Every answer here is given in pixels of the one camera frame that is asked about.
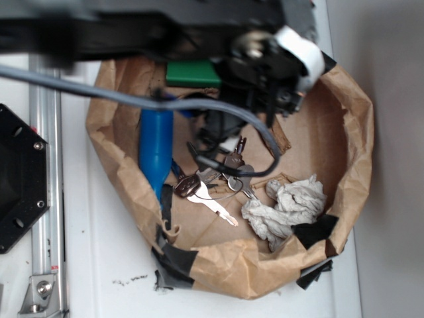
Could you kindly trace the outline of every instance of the blue plastic tube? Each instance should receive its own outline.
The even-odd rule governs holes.
[[[140,121],[138,165],[160,202],[162,186],[171,170],[174,113],[143,110]]]

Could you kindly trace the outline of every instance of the silver key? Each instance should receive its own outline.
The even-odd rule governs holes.
[[[245,171],[245,172],[254,172],[254,168],[250,165],[250,164],[245,164],[244,166],[241,166],[240,168],[238,168],[238,170],[241,171]],[[243,191],[243,193],[245,195],[247,195],[247,197],[249,199],[256,199],[259,200],[255,194],[253,189],[250,187],[250,181],[251,181],[252,177],[233,177],[231,176],[228,179],[228,187],[230,189],[232,189],[233,191],[237,191],[240,189],[240,182],[242,183],[242,188],[241,191]]]
[[[219,178],[221,175],[220,172],[212,169],[212,168],[206,168],[204,171],[196,171],[196,174],[199,176],[200,181],[202,181],[204,184],[210,184],[213,180]]]
[[[193,195],[187,197],[187,199],[194,203],[202,203],[210,208],[213,212],[218,214],[222,219],[226,220],[232,226],[237,227],[239,222],[230,215],[230,213],[218,202],[212,200],[209,192],[207,191],[206,185],[201,182],[200,189],[198,189]]]

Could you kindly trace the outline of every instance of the black tape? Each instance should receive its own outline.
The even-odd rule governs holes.
[[[167,220],[165,229],[170,230],[171,224],[171,208],[172,208],[172,194],[174,190],[169,184],[162,186],[162,194],[160,195],[160,204],[162,204],[162,220]]]
[[[322,272],[328,272],[332,269],[333,269],[333,261],[327,260],[323,265],[319,266],[318,268],[312,270],[312,272],[296,280],[296,284],[300,288],[306,290],[314,281],[318,282],[318,279],[321,276]]]
[[[152,249],[160,275],[157,275],[157,287],[192,288],[194,280],[190,278],[189,274],[197,251],[186,251],[173,247],[165,239],[161,227],[158,227],[156,242],[163,252],[163,254],[159,254],[154,248]]]
[[[324,214],[313,224],[298,224],[291,229],[302,245],[308,249],[316,242],[329,238],[338,220],[338,217]]]
[[[325,63],[325,69],[324,69],[324,74],[327,72],[330,72],[336,65],[337,62],[334,61],[330,56],[326,55],[326,53],[323,53],[323,57],[324,57],[324,63]]]

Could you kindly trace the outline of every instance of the metal bracket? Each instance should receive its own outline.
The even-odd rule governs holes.
[[[0,104],[0,254],[49,206],[46,151],[46,141]]]
[[[61,313],[56,275],[31,276],[18,318],[48,318],[59,314]]]

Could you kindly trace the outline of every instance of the black cable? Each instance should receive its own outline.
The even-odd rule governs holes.
[[[216,99],[179,99],[176,101],[155,101],[146,97],[127,95],[124,93],[119,93],[118,91],[111,91],[109,89],[74,83],[72,81],[65,81],[63,79],[53,78],[51,76],[46,76],[26,70],[20,70],[18,68],[11,68],[4,65],[0,65],[0,76],[12,80],[25,81],[34,85],[56,89],[58,91],[63,91],[74,95],[109,99],[111,101],[116,101],[118,103],[141,109],[150,109],[154,111],[181,111],[187,109],[192,110],[206,108],[216,111],[223,111],[240,117],[242,120],[250,123],[269,144],[274,161],[266,170],[261,172],[243,172],[227,167],[226,165],[216,160],[212,160],[204,156],[198,156],[196,158],[197,161],[203,164],[207,164],[216,171],[236,177],[263,177],[271,173],[276,168],[280,160],[280,149],[278,148],[277,142],[274,140],[274,137],[271,135],[266,126],[256,116],[254,116],[246,109],[225,103],[223,101],[218,101]]]

